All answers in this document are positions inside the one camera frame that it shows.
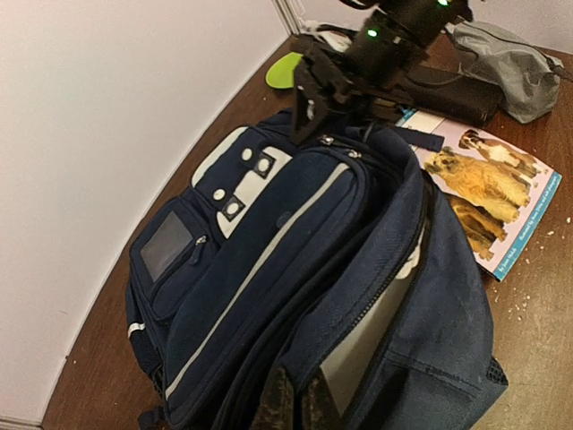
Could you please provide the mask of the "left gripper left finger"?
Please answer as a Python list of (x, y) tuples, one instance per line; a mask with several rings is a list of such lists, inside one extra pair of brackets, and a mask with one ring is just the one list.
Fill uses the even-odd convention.
[(295, 389), (286, 369), (273, 366), (269, 372), (257, 408), (257, 428), (293, 430), (296, 423)]

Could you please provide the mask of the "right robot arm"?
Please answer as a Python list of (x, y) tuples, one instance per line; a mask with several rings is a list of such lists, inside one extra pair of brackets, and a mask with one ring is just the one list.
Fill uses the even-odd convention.
[(393, 125), (414, 100), (401, 84), (425, 61), (428, 47), (450, 24), (472, 21), (466, 1), (350, 1), (371, 15), (348, 48), (337, 51), (314, 36), (299, 36), (294, 70), (291, 140), (300, 145), (344, 117)]

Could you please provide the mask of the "navy blue backpack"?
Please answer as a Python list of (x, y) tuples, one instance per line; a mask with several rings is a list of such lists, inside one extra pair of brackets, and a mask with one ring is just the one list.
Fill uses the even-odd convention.
[(508, 387), (480, 271), (413, 148), (281, 111), (230, 133), (133, 242), (128, 337), (162, 403), (142, 429), (258, 429), (269, 372), (323, 374), (342, 429), (468, 429)]

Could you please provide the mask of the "black case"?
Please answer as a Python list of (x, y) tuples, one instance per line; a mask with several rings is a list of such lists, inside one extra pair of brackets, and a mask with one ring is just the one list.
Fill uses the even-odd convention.
[(504, 101), (496, 84), (426, 66), (410, 72), (400, 88), (413, 107), (477, 127), (487, 125)]

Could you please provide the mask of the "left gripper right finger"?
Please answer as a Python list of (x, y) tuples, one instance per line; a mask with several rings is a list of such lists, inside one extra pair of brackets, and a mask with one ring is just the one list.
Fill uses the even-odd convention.
[(342, 429), (342, 419), (323, 374), (316, 374), (301, 398), (301, 424), (306, 430)]

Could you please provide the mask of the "dog picture book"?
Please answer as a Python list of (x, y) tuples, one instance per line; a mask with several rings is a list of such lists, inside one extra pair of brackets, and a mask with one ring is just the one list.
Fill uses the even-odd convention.
[(534, 155), (470, 125), (407, 110), (398, 125), (443, 139), (440, 150), (413, 148), (446, 194), (476, 261), (502, 281), (535, 232), (561, 175)]

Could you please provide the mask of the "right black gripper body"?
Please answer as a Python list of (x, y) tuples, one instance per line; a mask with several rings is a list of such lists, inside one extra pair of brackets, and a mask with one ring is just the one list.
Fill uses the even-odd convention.
[(302, 143), (345, 116), (387, 123), (412, 98), (398, 85), (427, 58), (427, 47), (387, 17), (369, 17), (348, 48), (339, 52), (311, 36), (295, 39), (302, 55), (294, 70), (291, 139)]

